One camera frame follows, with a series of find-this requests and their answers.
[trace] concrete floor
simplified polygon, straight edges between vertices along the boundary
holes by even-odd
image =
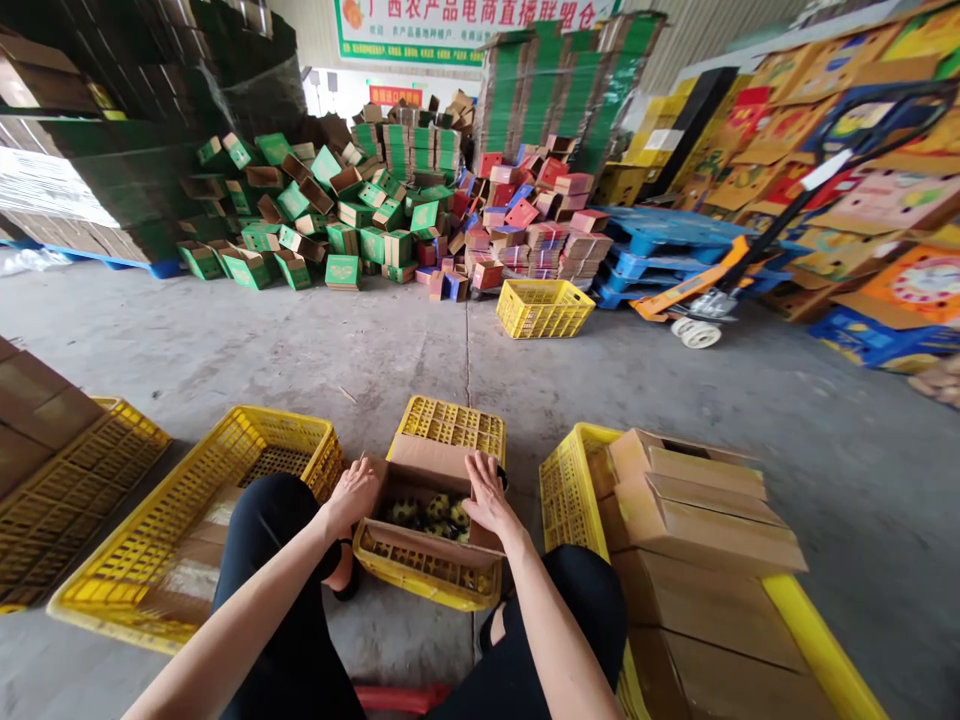
[[[539,537],[537,467],[575,422],[743,448],[801,539],[802,584],[890,715],[957,717],[957,415],[802,328],[743,315],[692,351],[628,311],[595,312],[573,340],[511,341],[493,302],[430,303],[380,278],[359,294],[257,293],[91,262],[0,279],[0,333],[184,441],[167,468],[240,403],[329,418],[350,457],[385,452],[424,394],[505,419],[513,502]],[[360,680],[456,682],[474,660],[471,616],[378,581],[329,618]],[[0,715],[118,717],[165,661],[42,611],[4,617]]]

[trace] yellow plastic crate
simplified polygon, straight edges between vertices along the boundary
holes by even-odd
[[[170,445],[121,398],[0,502],[0,614],[40,601]]]
[[[588,458],[623,433],[577,423],[540,466],[543,535],[547,550],[581,545],[609,561]],[[780,611],[800,652],[843,720],[889,720],[850,658],[792,575],[765,578],[763,587]],[[649,720],[636,666],[627,646],[617,696],[630,718]]]
[[[514,340],[573,337],[595,307],[566,280],[506,280],[497,317]]]
[[[477,448],[496,455],[506,467],[507,428],[496,415],[414,395],[397,429],[401,435]],[[393,454],[393,443],[387,459]],[[503,564],[478,571],[445,560],[376,542],[361,528],[353,539],[353,553],[371,575],[384,582],[463,612],[485,610],[500,600]]]
[[[213,496],[290,472],[323,503],[342,471],[343,452],[329,420],[235,407],[57,590],[47,613],[172,655],[197,627],[138,606]]]

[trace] woman's right hand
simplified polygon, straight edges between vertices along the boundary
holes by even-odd
[[[476,520],[487,530],[495,533],[506,547],[524,529],[517,514],[503,495],[503,482],[497,475],[497,459],[475,451],[464,458],[474,498],[463,501],[463,509],[471,520]]]

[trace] green and white banner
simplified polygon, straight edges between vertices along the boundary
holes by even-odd
[[[340,57],[479,67],[493,35],[538,20],[589,30],[620,0],[334,0]]]

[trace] leg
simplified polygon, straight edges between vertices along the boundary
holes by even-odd
[[[550,579],[600,662],[613,690],[627,642],[627,608],[620,580],[603,558],[586,548],[563,545],[543,558]],[[543,696],[517,598],[503,611],[506,634],[430,717],[550,717]]]
[[[310,489],[288,473],[261,478],[243,493],[230,519],[214,597],[216,610],[319,509]],[[225,718],[362,718],[363,709],[330,641],[321,581],[340,563],[334,543],[267,643]]]

